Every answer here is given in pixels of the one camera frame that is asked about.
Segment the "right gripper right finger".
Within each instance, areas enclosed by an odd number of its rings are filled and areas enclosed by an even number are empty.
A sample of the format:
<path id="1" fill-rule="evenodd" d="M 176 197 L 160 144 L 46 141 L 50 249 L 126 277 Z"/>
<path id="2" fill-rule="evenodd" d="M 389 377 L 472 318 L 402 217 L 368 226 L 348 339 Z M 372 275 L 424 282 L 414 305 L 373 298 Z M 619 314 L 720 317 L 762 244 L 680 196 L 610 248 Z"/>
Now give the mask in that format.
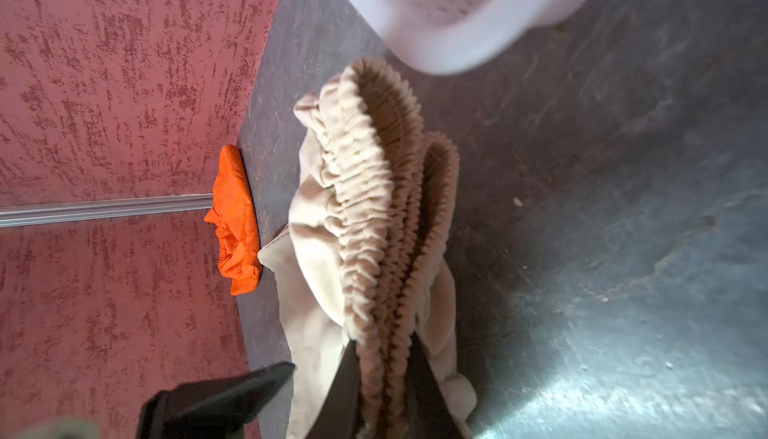
<path id="1" fill-rule="evenodd" d="M 411 439 L 460 439 L 462 434 L 449 413 L 422 343 L 410 336 L 406 385 L 407 437 Z"/>

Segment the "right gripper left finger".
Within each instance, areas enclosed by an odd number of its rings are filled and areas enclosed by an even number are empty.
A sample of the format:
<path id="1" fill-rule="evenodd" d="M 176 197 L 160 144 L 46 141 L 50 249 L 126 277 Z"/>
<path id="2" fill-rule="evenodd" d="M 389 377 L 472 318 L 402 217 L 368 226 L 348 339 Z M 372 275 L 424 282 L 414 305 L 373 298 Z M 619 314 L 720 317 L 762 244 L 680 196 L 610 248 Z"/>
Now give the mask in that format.
<path id="1" fill-rule="evenodd" d="M 336 375 L 306 439 L 354 439 L 363 424 L 357 343 L 348 343 Z"/>

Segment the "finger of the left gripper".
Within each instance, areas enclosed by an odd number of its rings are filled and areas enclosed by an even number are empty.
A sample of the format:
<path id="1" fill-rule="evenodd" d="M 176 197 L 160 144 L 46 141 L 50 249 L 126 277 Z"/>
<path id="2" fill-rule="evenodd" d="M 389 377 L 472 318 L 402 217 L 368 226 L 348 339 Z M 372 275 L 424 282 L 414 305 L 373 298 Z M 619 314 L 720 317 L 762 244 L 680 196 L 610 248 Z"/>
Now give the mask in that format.
<path id="1" fill-rule="evenodd" d="M 280 362 L 245 375 L 184 383 L 147 401 L 138 438 L 243 438 L 296 366 Z"/>

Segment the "beige shorts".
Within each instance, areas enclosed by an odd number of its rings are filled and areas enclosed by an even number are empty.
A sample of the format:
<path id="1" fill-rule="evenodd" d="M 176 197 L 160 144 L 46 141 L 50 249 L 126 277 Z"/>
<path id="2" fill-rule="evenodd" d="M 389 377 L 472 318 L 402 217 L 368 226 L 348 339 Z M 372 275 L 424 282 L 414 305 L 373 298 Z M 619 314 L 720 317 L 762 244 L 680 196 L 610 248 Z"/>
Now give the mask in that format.
<path id="1" fill-rule="evenodd" d="M 410 336 L 422 343 L 462 438 L 477 395 L 457 366 L 456 282 L 445 253 L 460 156 L 424 128 L 408 82 L 361 59 L 299 100 L 306 128 L 286 226 L 259 252 L 275 277 L 296 370 L 286 426 L 305 438 L 348 343 L 363 424 L 355 438 L 408 438 Z"/>

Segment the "orange shorts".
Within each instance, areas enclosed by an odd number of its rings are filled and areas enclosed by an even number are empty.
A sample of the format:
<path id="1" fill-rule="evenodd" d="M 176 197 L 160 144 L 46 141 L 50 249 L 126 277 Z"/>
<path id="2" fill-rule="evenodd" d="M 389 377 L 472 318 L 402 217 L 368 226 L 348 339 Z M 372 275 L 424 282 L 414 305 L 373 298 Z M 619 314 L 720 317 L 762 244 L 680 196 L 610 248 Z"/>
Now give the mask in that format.
<path id="1" fill-rule="evenodd" d="M 219 241 L 218 269 L 231 280 L 230 293 L 253 292 L 260 280 L 260 238 L 253 198 L 240 150 L 222 148 L 212 189 L 212 207 L 204 221 L 216 227 Z"/>

